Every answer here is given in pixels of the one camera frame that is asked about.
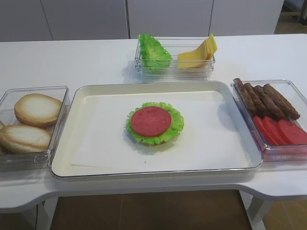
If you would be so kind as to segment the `brown meat patty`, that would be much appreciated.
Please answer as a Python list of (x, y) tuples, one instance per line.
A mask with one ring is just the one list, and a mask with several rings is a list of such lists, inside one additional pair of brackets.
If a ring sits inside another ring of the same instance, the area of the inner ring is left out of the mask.
[(254, 91), (253, 86), (250, 83), (245, 83), (244, 84), (245, 89), (249, 93), (255, 108), (257, 109), (257, 116), (260, 118), (264, 118), (265, 116), (269, 116), (270, 113), (267, 109), (267, 107), (264, 105), (262, 100), (259, 98), (257, 93)]
[(288, 118), (297, 120), (300, 117), (292, 104), (270, 84), (265, 84), (263, 90)]
[(247, 110), (249, 111), (249, 113), (252, 116), (255, 116), (257, 114), (257, 109), (249, 95), (249, 93), (247, 92), (244, 84), (242, 83), (240, 78), (235, 78), (234, 79), (234, 85), (236, 86), (244, 104), (245, 107), (247, 108)]
[(254, 87), (254, 91), (257, 93), (258, 97), (262, 100), (266, 106), (271, 118), (279, 121), (281, 119), (286, 119), (286, 115), (283, 111), (273, 102), (273, 100), (266, 94), (263, 88), (259, 85)]

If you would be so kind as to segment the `green lettuce leaf on bun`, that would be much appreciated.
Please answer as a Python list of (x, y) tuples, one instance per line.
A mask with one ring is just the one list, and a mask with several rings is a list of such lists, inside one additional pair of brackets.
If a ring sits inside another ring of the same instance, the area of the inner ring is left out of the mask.
[[(133, 131), (131, 126), (131, 118), (132, 115), (145, 107), (148, 106), (158, 106), (165, 110), (167, 110), (172, 117), (171, 126), (168, 128), (168, 130), (156, 137), (145, 137), (137, 134), (135, 131)], [(127, 124), (126, 124), (126, 130), (132, 135), (132, 137), (137, 141), (145, 145), (159, 145), (165, 142), (168, 142), (172, 140), (173, 138), (180, 135), (180, 132), (183, 130), (184, 127), (184, 118), (181, 115), (181, 113), (176, 110), (172, 105), (164, 102), (147, 102), (142, 105), (140, 108), (136, 108), (134, 111), (131, 111), (128, 115)]]

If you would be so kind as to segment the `clear lettuce cheese container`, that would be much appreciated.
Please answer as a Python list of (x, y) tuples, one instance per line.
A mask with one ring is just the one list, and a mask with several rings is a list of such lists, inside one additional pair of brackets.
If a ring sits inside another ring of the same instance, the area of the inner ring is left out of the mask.
[(163, 81), (206, 81), (210, 78), (214, 70), (215, 57), (209, 60), (197, 60), (200, 67), (180, 68), (177, 56), (180, 53), (193, 51), (204, 41), (204, 37), (156, 37), (163, 48), (172, 57), (169, 66), (166, 67), (163, 61), (155, 60), (160, 66), (148, 67), (147, 60), (142, 58), (141, 43), (138, 42), (135, 55), (135, 69), (143, 82), (163, 82)]

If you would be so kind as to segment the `green lettuce leaf stack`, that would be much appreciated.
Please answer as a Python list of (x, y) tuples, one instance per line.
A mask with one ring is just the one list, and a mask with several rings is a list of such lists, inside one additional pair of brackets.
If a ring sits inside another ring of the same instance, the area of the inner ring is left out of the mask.
[(153, 36), (143, 33), (139, 35), (142, 66), (149, 73), (159, 74), (170, 67), (172, 56)]

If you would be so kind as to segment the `yellow cheese slice stack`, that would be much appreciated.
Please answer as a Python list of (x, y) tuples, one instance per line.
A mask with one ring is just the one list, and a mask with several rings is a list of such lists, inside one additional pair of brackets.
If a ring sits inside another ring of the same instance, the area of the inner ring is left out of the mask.
[(213, 58), (217, 49), (215, 37), (210, 34), (197, 49), (178, 54), (177, 66), (179, 69), (202, 68)]

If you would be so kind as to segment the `red tomato slice on burger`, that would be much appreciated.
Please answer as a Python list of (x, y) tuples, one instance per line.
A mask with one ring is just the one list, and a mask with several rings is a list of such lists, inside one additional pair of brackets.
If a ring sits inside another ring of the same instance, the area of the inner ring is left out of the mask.
[(171, 126), (171, 114), (158, 106), (148, 106), (136, 111), (131, 118), (133, 131), (145, 137), (156, 137)]

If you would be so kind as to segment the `white rectangular serving tray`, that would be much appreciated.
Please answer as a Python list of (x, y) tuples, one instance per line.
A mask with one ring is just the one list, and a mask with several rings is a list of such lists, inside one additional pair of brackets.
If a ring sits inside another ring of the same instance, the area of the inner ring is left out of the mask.
[[(129, 112), (146, 102), (171, 104), (184, 117), (180, 135), (160, 145), (137, 143)], [(51, 164), (64, 180), (246, 173), (262, 156), (220, 81), (92, 85), (73, 98)]]

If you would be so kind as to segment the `upper toasted bun half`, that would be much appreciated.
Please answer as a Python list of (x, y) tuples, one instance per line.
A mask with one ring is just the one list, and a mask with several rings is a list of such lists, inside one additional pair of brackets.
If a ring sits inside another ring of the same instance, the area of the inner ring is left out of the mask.
[(23, 96), (14, 105), (17, 120), (25, 125), (48, 128), (56, 124), (62, 101), (53, 97), (32, 93)]

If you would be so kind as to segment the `toasted bun half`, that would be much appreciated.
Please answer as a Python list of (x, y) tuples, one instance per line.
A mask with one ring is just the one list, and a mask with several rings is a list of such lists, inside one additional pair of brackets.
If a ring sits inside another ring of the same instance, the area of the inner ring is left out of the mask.
[(62, 101), (53, 97), (32, 93), (23, 96), (14, 105), (17, 120), (25, 125), (48, 128), (56, 124)]
[(49, 147), (51, 133), (28, 125), (9, 125), (0, 130), (0, 144), (13, 153), (43, 152)]
[[(0, 129), (4, 128), (5, 125), (0, 121)], [(0, 145), (0, 155), (5, 155), (6, 154), (6, 149)]]

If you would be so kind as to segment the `red tomato slice left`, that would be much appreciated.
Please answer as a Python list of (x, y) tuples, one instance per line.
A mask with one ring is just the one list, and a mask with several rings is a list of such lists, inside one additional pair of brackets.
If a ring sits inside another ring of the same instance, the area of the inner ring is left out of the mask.
[(270, 145), (277, 146), (278, 142), (269, 134), (269, 132), (264, 128), (262, 119), (257, 115), (253, 117), (253, 121), (259, 130), (259, 132), (263, 135), (263, 137), (267, 140)]

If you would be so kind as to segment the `red tomato slice middle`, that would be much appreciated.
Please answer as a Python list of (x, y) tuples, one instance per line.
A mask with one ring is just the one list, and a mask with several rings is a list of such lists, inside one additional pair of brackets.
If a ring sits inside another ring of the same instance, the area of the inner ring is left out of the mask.
[(278, 122), (266, 116), (262, 120), (263, 126), (268, 134), (277, 142), (278, 145), (290, 145), (291, 143), (284, 139), (281, 131), (278, 129)]

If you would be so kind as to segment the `clear bun container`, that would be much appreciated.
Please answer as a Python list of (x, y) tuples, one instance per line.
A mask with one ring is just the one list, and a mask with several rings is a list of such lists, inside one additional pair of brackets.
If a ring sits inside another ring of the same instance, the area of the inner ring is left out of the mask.
[(6, 154), (0, 156), (0, 170), (2, 172), (46, 168), (49, 166), (57, 147), (70, 109), (69, 89), (67, 86), (7, 90), (0, 99), (0, 120), (5, 126), (23, 125), (15, 116), (14, 105), (23, 96), (32, 93), (44, 94), (62, 101), (56, 124), (48, 128), (41, 128), (51, 133), (49, 147), (46, 151), (32, 153), (13, 153), (6, 149)]

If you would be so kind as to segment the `clear patty tomato container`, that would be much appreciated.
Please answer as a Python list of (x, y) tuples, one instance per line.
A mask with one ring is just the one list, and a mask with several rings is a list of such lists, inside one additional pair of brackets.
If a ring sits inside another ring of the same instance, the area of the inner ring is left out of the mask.
[[(250, 83), (253, 87), (259, 85), (263, 88), (265, 84), (270, 84), (280, 94), (282, 94), (297, 110), (300, 117), (297, 120), (286, 118), (284, 120), (294, 123), (307, 132), (307, 100), (295, 85), (289, 80), (259, 80), (242, 81), (243, 84)], [(239, 110), (242, 112), (245, 122), (252, 134), (252, 137), (260, 149), (265, 161), (305, 161), (307, 159), (307, 145), (270, 145), (257, 129), (253, 117), (234, 85), (232, 83), (234, 98)]]

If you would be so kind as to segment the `white table leg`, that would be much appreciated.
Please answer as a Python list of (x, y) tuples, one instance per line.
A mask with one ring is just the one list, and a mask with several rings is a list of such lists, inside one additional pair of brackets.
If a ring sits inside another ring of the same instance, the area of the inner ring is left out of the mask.
[(246, 213), (253, 230), (266, 230), (263, 218), (273, 205), (272, 201), (259, 199), (246, 192), (240, 191)]

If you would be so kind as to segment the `leftmost toasted bun half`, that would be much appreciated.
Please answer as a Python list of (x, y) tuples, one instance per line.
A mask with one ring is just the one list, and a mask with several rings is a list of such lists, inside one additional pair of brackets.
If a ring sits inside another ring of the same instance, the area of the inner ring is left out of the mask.
[[(4, 128), (5, 125), (0, 121), (0, 129)], [(6, 149), (0, 145), (0, 155), (5, 155), (6, 154)]]

